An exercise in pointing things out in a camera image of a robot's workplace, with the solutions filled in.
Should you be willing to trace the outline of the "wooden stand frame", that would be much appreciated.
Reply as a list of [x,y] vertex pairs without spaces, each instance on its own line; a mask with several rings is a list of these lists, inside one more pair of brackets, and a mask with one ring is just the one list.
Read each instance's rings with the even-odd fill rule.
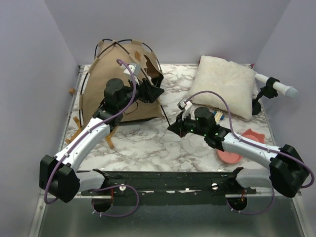
[[[78,117],[73,117],[73,120],[76,123],[78,129],[74,133],[74,135],[70,137],[70,139],[68,139],[68,138],[65,139],[65,142],[67,144],[70,144],[82,131],[81,126],[80,126],[80,120],[78,119]],[[115,146],[114,146],[113,142],[111,141],[111,139],[112,139],[112,136],[114,135],[114,133],[116,132],[117,128],[118,128],[118,126],[116,126],[114,128],[114,130],[112,132],[110,132],[110,134],[105,137],[105,140],[108,143],[108,146],[110,147],[110,149],[114,149],[115,148]]]

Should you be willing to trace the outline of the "white fluffy pillow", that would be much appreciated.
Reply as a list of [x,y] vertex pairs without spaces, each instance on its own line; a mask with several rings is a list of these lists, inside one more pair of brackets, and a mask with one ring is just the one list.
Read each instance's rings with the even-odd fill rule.
[[250,120],[254,87],[255,71],[250,67],[203,55],[188,96],[213,91],[226,101],[232,114]]

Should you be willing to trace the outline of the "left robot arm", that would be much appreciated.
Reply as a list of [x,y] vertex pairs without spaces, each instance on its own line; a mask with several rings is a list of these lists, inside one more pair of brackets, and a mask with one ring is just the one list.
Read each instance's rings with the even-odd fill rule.
[[78,192],[94,190],[99,195],[109,191],[107,175],[99,170],[78,173],[78,169],[94,149],[108,136],[123,118],[123,113],[137,100],[144,103],[155,102],[164,90],[152,85],[147,79],[136,84],[114,78],[107,82],[104,99],[93,114],[85,129],[63,150],[51,157],[45,155],[40,161],[39,186],[44,197],[49,194],[68,203]]

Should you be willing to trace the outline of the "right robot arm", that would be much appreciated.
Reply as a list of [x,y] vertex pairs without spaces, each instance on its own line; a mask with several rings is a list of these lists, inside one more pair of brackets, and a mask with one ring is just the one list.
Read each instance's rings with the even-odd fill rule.
[[179,137],[188,133],[202,136],[214,149],[238,154],[260,164],[261,169],[242,168],[227,181],[228,190],[234,194],[244,188],[260,187],[273,188],[283,196],[293,198],[306,179],[313,176],[292,146],[268,146],[236,135],[218,125],[207,107],[195,109],[193,116],[182,111],[167,129]]

